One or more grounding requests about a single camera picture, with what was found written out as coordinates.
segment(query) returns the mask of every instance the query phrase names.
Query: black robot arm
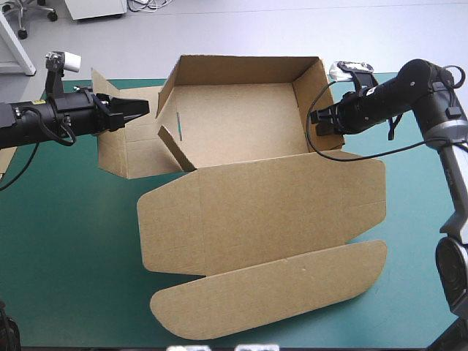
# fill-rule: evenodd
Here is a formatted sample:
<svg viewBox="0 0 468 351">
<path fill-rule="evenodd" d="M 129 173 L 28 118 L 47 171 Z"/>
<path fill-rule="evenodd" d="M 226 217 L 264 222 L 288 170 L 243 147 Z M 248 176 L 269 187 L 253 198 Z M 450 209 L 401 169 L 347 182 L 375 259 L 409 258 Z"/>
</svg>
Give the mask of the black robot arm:
<svg viewBox="0 0 468 351">
<path fill-rule="evenodd" d="M 429 349 L 468 350 L 468 120 L 454 91 L 463 84 L 465 73 L 460 67 L 417 59 L 405 64 L 394 79 L 377 85 L 369 79 L 371 69 L 356 69 L 349 62 L 340 65 L 352 73 L 356 91 L 335 105 L 310 112 L 318 135 L 358 134 L 384 121 L 390 122 L 392 131 L 393 117 L 399 120 L 412 110 L 422 143 L 440 156 L 455 212 L 440 229 L 447 236 L 437 246 L 436 263 L 450 310 L 460 319 Z M 460 71 L 459 82 L 454 82 L 450 67 Z"/>
<path fill-rule="evenodd" d="M 0 148 L 48 140 L 70 146 L 79 135 L 115 131 L 149 113 L 145 100 L 94 94 L 91 88 L 64 93 L 64 69 L 77 70 L 67 63 L 70 55 L 52 52 L 46 56 L 45 100 L 0 103 Z"/>
</svg>

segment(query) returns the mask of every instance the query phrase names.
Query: chair wheel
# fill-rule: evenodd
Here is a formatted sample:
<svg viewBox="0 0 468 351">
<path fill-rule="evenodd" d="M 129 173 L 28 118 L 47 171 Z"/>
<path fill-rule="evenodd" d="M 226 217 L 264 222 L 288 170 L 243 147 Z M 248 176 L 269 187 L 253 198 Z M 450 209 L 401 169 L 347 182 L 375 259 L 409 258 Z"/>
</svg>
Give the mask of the chair wheel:
<svg viewBox="0 0 468 351">
<path fill-rule="evenodd" d="M 27 37 L 28 37 L 28 32 L 27 31 L 22 31 L 21 29 L 18 31 L 18 38 L 26 39 Z"/>
<path fill-rule="evenodd" d="M 56 20 L 59 19 L 58 15 L 57 15 L 57 12 L 49 12 L 49 14 L 47 15 L 47 18 L 50 20 L 50 22 L 55 22 Z"/>
</svg>

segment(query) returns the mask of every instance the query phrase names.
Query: green table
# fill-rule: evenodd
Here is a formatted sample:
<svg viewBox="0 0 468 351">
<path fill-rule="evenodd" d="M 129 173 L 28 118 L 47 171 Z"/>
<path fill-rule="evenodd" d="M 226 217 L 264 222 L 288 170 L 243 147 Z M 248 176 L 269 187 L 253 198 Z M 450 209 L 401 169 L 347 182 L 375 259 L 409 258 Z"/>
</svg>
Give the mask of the green table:
<svg viewBox="0 0 468 351">
<path fill-rule="evenodd" d="M 379 81 L 394 75 L 377 75 Z M 66 82 L 88 85 L 88 81 Z M 119 88 L 163 80 L 116 80 Z M 338 99 L 349 84 L 334 87 Z M 370 154 L 420 140 L 405 116 L 396 141 L 381 125 L 348 137 L 347 151 Z M 7 179 L 32 146 L 18 149 Z M 387 219 L 356 241 L 381 238 L 385 270 L 351 301 L 256 328 L 212 346 L 277 342 L 284 347 L 422 347 L 455 320 L 434 264 L 439 226 L 452 206 L 437 155 L 428 148 L 385 158 Z M 159 289 L 196 279 L 152 273 L 140 255 L 136 203 L 182 173 L 125 180 L 97 167 L 94 137 L 65 148 L 43 143 L 29 170 L 0 193 L 0 297 L 18 322 L 25 346 L 165 347 L 188 344 L 166 331 L 149 309 Z"/>
</svg>

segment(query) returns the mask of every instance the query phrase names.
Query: chair leg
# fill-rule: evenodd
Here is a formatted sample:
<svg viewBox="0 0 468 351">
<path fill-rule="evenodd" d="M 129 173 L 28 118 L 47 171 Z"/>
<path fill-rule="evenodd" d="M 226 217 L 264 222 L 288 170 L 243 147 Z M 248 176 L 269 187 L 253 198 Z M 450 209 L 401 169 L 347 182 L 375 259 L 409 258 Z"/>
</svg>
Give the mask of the chair leg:
<svg viewBox="0 0 468 351">
<path fill-rule="evenodd" d="M 37 5 L 28 5 L 28 6 L 26 6 L 26 9 L 28 9 L 28 10 L 41 10 L 41 11 L 46 11 L 46 12 L 55 12 L 55 10 L 52 7 L 37 6 Z"/>
<path fill-rule="evenodd" d="M 20 9 L 18 9 L 18 8 L 16 8 L 16 7 L 15 7 L 15 8 L 12 8 L 12 9 L 6 11 L 6 12 L 3 12 L 3 16 L 7 17 L 9 14 L 14 13 L 14 12 L 17 12 L 17 11 L 19 11 L 19 10 L 20 10 Z"/>
<path fill-rule="evenodd" d="M 18 10 L 18 22 L 20 24 L 20 30 L 25 31 L 26 28 L 24 27 L 24 8 L 23 7 L 21 7 Z"/>
<path fill-rule="evenodd" d="M 13 2 L 13 1 L 6 1 L 4 2 L 3 4 L 1 4 L 2 6 L 4 5 L 10 5 L 11 7 L 16 7 L 18 4 L 16 2 Z"/>
</svg>

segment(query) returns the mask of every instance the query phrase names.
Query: cardboard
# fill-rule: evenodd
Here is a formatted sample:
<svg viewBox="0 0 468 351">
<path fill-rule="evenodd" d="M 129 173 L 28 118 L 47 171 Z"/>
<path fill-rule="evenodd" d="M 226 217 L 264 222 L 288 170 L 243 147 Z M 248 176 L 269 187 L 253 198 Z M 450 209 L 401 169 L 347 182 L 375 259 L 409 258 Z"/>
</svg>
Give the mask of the cardboard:
<svg viewBox="0 0 468 351">
<path fill-rule="evenodd" d="M 125 128 L 103 132 L 97 138 L 99 167 L 124 178 L 180 172 L 177 161 L 157 136 L 161 123 L 155 119 L 160 86 L 117 89 L 98 71 L 92 71 L 93 90 L 114 97 L 146 99 L 150 113 L 130 121 Z"/>
<path fill-rule="evenodd" d="M 181 154 L 193 170 L 307 153 L 307 110 L 328 82 L 317 57 L 181 56 L 160 92 L 92 76 L 95 92 L 150 101 L 149 115 L 98 137 L 99 166 L 125 178 L 178 172 Z M 332 103 L 328 89 L 319 107 Z M 159 139 L 162 126 L 179 155 Z M 321 150 L 341 148 L 342 136 L 317 137 L 314 128 Z"/>
<path fill-rule="evenodd" d="M 347 300 L 379 276 L 383 242 L 345 244 L 385 217 L 383 163 L 307 146 L 327 83 L 317 57 L 180 57 L 157 135 L 189 174 L 137 204 L 144 266 L 208 276 L 151 299 L 169 331 L 225 336 Z M 328 89 L 317 108 L 331 104 Z M 355 156 L 334 150 L 342 136 L 311 133 L 320 150 Z"/>
<path fill-rule="evenodd" d="M 204 167 L 137 210 L 148 270 L 209 276 L 343 245 L 380 223 L 385 167 L 316 153 Z"/>
<path fill-rule="evenodd" d="M 7 172 L 16 148 L 3 148 L 0 150 L 0 179 Z"/>
<path fill-rule="evenodd" d="M 327 83 L 317 57 L 182 56 L 157 119 L 194 168 L 304 154 L 309 105 Z M 327 90 L 320 104 L 332 103 Z M 321 150 L 343 144 L 312 137 Z"/>
<path fill-rule="evenodd" d="M 386 254 L 383 241 L 301 254 L 160 290 L 151 310 L 177 336 L 215 339 L 354 298 Z"/>
</svg>

